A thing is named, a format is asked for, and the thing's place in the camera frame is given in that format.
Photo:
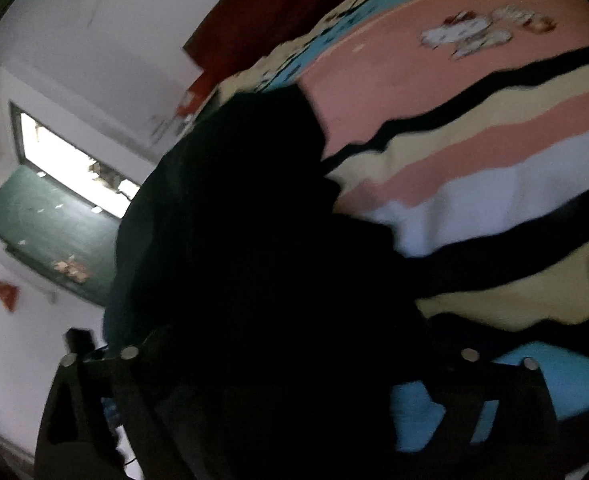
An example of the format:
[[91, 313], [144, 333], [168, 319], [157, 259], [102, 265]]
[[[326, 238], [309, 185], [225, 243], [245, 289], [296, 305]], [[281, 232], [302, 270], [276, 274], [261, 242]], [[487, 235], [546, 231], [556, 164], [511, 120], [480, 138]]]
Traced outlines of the black large jacket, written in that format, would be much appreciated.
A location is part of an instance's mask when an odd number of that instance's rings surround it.
[[437, 370], [436, 344], [392, 230], [336, 210], [325, 146], [296, 86], [200, 122], [121, 222], [104, 338], [158, 348], [209, 478], [469, 478], [466, 445], [399, 448], [395, 388]]

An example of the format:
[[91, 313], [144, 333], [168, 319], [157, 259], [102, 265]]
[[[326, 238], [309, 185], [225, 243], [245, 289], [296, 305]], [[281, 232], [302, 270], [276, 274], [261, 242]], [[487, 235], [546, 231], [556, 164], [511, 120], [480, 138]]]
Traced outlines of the green metal door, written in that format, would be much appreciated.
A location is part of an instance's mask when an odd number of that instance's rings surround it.
[[0, 240], [9, 255], [83, 300], [106, 307], [119, 220], [29, 166], [0, 187]]

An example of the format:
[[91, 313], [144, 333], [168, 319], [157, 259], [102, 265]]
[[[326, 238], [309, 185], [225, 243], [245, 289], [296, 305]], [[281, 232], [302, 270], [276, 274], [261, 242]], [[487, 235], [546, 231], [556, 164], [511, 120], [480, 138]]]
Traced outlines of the pink Hello Kitty blanket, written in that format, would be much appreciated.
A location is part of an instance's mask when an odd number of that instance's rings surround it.
[[[536, 360], [589, 428], [589, 0], [345, 0], [213, 90], [296, 86], [335, 208], [387, 226], [437, 361]], [[395, 389], [404, 453], [445, 410]]]

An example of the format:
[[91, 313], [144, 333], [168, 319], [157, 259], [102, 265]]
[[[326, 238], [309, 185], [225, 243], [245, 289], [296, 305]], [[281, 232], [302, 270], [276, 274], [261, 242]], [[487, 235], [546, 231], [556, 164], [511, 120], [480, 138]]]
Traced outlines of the orange box on shelf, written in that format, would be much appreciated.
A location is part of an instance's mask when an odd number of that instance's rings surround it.
[[200, 110], [211, 93], [216, 88], [217, 83], [212, 75], [208, 72], [202, 72], [201, 75], [186, 90], [182, 101], [176, 108], [176, 115], [187, 117], [194, 115]]

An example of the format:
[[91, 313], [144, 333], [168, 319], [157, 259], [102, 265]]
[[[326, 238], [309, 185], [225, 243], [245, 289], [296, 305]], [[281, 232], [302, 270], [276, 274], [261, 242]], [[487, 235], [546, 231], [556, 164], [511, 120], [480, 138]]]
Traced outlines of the dark red headboard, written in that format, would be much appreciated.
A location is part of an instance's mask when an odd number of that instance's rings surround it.
[[184, 44], [201, 70], [189, 87], [207, 96], [285, 41], [309, 32], [343, 0], [220, 0]]

